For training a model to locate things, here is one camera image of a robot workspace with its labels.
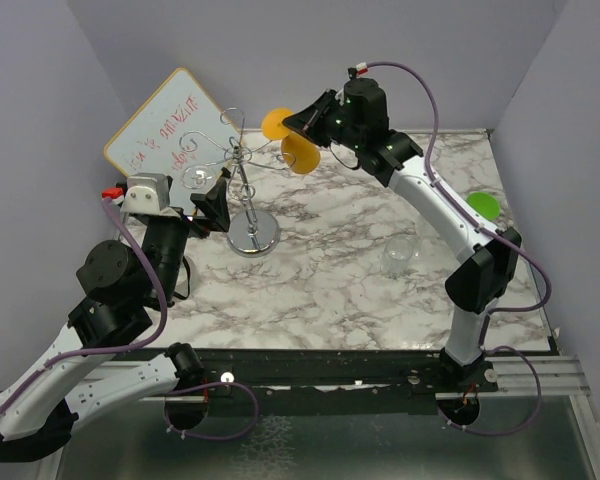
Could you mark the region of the clear wine glass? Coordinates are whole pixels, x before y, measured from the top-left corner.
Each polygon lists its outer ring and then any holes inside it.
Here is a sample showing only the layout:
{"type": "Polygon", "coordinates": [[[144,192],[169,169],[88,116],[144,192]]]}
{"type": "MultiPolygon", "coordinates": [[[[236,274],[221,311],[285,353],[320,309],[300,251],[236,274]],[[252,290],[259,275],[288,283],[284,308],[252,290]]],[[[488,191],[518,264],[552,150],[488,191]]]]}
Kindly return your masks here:
{"type": "Polygon", "coordinates": [[[218,174],[209,166],[189,166],[180,176],[182,187],[190,192],[203,193],[210,190],[217,181],[218,174]]]}
{"type": "Polygon", "coordinates": [[[391,277],[405,275],[420,261],[421,244],[421,239],[413,235],[389,238],[381,256],[381,272],[391,277]]]}

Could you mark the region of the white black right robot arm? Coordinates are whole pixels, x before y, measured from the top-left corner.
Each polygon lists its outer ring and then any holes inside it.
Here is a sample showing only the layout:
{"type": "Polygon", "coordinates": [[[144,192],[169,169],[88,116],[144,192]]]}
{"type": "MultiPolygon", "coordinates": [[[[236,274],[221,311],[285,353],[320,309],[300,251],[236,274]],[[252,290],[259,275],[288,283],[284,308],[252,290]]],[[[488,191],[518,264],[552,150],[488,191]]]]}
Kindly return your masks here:
{"type": "Polygon", "coordinates": [[[422,149],[390,127],[386,94],[373,79],[358,77],[340,92],[327,90],[282,123],[316,146],[350,149],[362,170],[405,199],[450,248],[459,266],[445,282],[454,311],[439,378],[449,390],[466,388],[483,355],[486,312],[514,276],[520,234],[485,220],[427,172],[422,149]]]}

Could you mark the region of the black metal base rail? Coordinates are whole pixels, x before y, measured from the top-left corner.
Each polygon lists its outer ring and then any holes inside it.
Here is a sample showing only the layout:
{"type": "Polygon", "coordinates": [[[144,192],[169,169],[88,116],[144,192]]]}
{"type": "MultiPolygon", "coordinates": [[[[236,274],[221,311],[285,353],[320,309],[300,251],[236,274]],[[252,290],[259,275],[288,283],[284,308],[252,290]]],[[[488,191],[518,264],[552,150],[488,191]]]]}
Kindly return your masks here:
{"type": "Polygon", "coordinates": [[[254,392],[264,416],[434,415],[437,398],[498,389],[492,363],[459,372],[436,351],[202,348],[197,354],[207,380],[233,374],[254,392]]]}

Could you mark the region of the orange plastic wine glass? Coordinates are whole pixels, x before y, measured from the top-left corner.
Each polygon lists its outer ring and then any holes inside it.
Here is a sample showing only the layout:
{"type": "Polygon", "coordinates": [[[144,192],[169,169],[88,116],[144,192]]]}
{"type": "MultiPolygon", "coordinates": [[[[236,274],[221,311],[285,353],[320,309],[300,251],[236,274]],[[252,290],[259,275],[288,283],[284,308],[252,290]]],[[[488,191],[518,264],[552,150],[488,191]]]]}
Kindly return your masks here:
{"type": "Polygon", "coordinates": [[[283,121],[291,115],[292,111],[288,108],[275,108],[263,118],[261,130],[268,140],[281,142],[282,161],[291,171],[306,175],[318,167],[321,156],[315,145],[283,125],[283,121]]]}

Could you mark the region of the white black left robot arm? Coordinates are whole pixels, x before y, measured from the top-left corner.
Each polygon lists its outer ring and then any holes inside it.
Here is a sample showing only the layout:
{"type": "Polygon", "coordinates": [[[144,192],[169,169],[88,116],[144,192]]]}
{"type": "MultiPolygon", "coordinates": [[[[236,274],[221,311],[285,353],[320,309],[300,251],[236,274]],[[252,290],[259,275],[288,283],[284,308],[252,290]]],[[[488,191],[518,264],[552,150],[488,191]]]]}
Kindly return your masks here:
{"type": "Polygon", "coordinates": [[[203,384],[204,366],[184,343],[120,377],[81,383],[116,355],[162,334],[169,308],[183,297],[176,284],[187,266],[188,239],[230,226],[226,179],[191,194],[192,216],[171,206],[171,186],[169,176],[144,174],[103,191],[103,209],[122,237],[89,252],[76,273],[84,299],[45,353],[0,392],[0,463],[42,459],[113,408],[154,394],[190,394],[203,384]]]}

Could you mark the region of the yellow framed whiteboard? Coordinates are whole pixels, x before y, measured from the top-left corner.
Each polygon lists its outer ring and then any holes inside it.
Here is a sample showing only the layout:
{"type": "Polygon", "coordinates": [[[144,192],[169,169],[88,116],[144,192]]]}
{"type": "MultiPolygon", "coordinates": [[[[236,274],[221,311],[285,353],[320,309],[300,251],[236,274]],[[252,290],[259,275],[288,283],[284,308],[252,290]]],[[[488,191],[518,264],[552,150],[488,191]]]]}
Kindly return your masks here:
{"type": "Polygon", "coordinates": [[[190,191],[180,183],[185,168],[223,158],[223,152],[197,136],[197,150],[181,151],[180,135],[200,130],[226,147],[238,133],[231,113],[223,113],[193,75],[178,68],[158,87],[104,147],[105,158],[125,176],[160,173],[173,179],[171,205],[191,215],[190,191]]]}

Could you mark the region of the green plastic wine glass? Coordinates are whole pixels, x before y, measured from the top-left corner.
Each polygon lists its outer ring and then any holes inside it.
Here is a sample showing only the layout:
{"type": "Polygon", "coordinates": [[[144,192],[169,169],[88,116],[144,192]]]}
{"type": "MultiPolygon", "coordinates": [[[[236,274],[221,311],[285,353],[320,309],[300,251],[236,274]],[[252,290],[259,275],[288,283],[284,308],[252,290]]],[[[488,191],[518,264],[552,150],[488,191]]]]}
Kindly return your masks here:
{"type": "Polygon", "coordinates": [[[467,204],[486,220],[493,221],[501,213],[499,201],[487,192],[472,192],[466,199],[467,204]]]}

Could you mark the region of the chrome wine glass rack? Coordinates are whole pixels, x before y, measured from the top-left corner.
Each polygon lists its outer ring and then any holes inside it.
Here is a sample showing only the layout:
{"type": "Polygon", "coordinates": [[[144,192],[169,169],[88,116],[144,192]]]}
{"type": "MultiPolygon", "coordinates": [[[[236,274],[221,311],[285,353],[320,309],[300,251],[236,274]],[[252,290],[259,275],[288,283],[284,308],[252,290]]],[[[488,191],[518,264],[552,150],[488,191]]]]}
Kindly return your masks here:
{"type": "MultiPolygon", "coordinates": [[[[237,199],[242,211],[234,216],[230,215],[229,230],[226,233],[221,232],[226,235],[230,249],[242,257],[256,258],[271,253],[280,240],[281,228],[272,214],[254,207],[253,198],[256,189],[249,181],[245,169],[247,165],[253,163],[254,150],[243,143],[244,129],[239,128],[238,133],[229,138],[226,147],[210,139],[200,130],[188,130],[178,139],[181,151],[187,154],[194,153],[198,148],[198,142],[195,140],[197,136],[207,139],[223,152],[221,160],[199,166],[211,167],[218,174],[217,180],[227,179],[227,196],[230,193],[231,182],[235,178],[240,180],[237,199]]],[[[178,217],[185,216],[193,220],[195,213],[197,213],[196,207],[193,214],[187,216],[180,213],[178,217]]]]}

